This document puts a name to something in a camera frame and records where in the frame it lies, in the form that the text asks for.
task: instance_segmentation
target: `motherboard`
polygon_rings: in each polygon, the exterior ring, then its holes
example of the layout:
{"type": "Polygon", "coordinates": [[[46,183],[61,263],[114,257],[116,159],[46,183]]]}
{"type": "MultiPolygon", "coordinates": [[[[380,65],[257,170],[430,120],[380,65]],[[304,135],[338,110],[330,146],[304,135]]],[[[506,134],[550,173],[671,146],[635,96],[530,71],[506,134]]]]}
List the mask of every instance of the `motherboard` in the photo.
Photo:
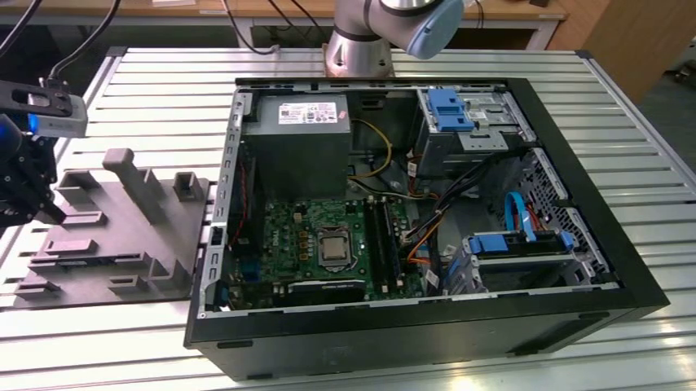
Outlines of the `motherboard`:
{"type": "Polygon", "coordinates": [[[236,265],[244,308],[412,298],[418,274],[402,272],[396,248],[410,229],[399,199],[268,202],[263,253],[236,265]]]}

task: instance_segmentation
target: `slotted metal table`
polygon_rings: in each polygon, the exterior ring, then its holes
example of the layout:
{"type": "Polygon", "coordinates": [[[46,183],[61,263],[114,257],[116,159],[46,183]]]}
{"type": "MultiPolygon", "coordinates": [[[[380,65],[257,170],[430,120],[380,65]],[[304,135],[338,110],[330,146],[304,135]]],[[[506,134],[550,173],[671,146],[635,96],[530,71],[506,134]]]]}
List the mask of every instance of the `slotted metal table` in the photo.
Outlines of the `slotted metal table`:
{"type": "MultiPolygon", "coordinates": [[[[594,61],[541,51],[446,51],[427,62],[395,51],[394,60],[403,77],[530,80],[671,305],[550,355],[247,384],[183,348],[187,301],[8,310],[0,390],[696,387],[696,177],[594,61]]],[[[239,49],[129,49],[106,57],[85,94],[89,137],[57,145],[58,170],[93,169],[98,180],[114,180],[102,152],[128,147],[157,178],[192,170],[216,180],[235,79],[320,77],[321,70],[316,50],[260,57],[239,49]]],[[[33,222],[0,239],[0,308],[12,306],[45,229],[33,222]]]]}

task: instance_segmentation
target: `open computer tower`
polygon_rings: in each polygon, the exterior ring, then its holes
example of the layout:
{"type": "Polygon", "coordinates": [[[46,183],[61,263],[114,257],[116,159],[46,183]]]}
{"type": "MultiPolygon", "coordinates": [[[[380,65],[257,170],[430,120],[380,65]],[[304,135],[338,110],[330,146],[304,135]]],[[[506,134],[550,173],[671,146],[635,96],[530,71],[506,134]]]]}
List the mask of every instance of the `open computer tower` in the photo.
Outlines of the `open computer tower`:
{"type": "Polygon", "coordinates": [[[669,302],[523,79],[240,80],[184,345],[233,379],[553,352],[669,302]]]}

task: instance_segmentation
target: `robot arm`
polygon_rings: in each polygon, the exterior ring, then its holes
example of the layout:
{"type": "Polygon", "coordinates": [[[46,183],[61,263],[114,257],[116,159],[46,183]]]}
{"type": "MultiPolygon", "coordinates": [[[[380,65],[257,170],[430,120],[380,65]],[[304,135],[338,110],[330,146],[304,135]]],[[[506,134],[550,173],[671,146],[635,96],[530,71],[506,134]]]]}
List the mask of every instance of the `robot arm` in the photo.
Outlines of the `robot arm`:
{"type": "Polygon", "coordinates": [[[60,224],[53,204],[56,137],[84,137],[84,100],[37,86],[0,81],[0,228],[33,218],[60,224]]]}
{"type": "Polygon", "coordinates": [[[332,77],[391,75],[391,50],[428,59],[444,48],[459,26],[462,0],[342,0],[325,48],[332,77]]]}

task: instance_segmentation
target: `cpu socket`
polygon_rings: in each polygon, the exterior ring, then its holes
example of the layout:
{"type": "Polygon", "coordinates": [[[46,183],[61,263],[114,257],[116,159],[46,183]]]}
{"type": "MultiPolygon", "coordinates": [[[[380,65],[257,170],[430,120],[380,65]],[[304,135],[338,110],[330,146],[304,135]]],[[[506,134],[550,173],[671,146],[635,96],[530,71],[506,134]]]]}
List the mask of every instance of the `cpu socket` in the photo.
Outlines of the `cpu socket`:
{"type": "Polygon", "coordinates": [[[352,259],[350,232],[342,227],[323,227],[319,239],[319,266],[324,268],[348,267],[352,259]]]}

